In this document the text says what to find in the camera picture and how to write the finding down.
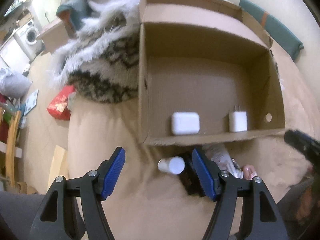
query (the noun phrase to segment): white power adapter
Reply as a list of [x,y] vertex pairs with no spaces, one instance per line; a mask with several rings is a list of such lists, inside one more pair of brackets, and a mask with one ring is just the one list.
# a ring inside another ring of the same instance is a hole
[[229,131],[243,132],[247,129],[247,112],[238,111],[236,106],[235,111],[229,113]]
[[175,112],[171,117],[174,135],[196,134],[200,131],[200,117],[195,112]]

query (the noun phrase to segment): fluffy blanket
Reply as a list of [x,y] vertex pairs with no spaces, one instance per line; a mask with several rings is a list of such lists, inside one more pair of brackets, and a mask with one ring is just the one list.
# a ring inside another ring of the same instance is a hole
[[76,39],[53,55],[53,78],[74,85],[85,98],[118,103],[136,97],[139,0],[114,0],[97,18],[83,19]]

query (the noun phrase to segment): red plastic package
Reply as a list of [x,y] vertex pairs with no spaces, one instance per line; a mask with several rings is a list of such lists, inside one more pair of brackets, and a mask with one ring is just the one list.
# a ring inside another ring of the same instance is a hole
[[70,120],[71,114],[67,108],[68,96],[75,91],[74,86],[65,86],[49,104],[47,108],[49,114],[55,119]]

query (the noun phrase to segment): metal pivot bolt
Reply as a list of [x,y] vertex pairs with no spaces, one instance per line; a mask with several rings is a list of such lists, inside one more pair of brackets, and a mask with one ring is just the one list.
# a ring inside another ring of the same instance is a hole
[[61,181],[63,181],[63,177],[62,176],[56,177],[56,182],[61,182]]
[[220,174],[223,177],[228,177],[230,173],[228,171],[221,171]]
[[254,177],[254,181],[257,183],[260,183],[262,181],[262,179],[260,177]]
[[89,175],[90,177],[94,177],[94,176],[97,175],[97,171],[96,171],[96,170],[89,171],[89,172],[88,172],[88,175]]

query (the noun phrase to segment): blue gripper pad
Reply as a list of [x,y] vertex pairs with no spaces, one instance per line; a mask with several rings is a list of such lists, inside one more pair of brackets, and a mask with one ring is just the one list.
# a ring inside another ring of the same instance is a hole
[[214,200],[216,197],[216,193],[214,191],[213,178],[211,177],[208,168],[205,166],[204,161],[202,160],[196,149],[192,151],[192,163],[196,169],[196,173],[199,177],[200,184],[204,190],[205,195]]
[[124,161],[125,161],[125,151],[123,148],[121,148],[121,150],[118,152],[118,154],[114,158],[114,161],[112,162],[107,174],[103,179],[103,189],[101,192],[101,197],[103,199],[106,199],[112,194],[116,186],[117,180],[120,176],[120,172],[124,165]]

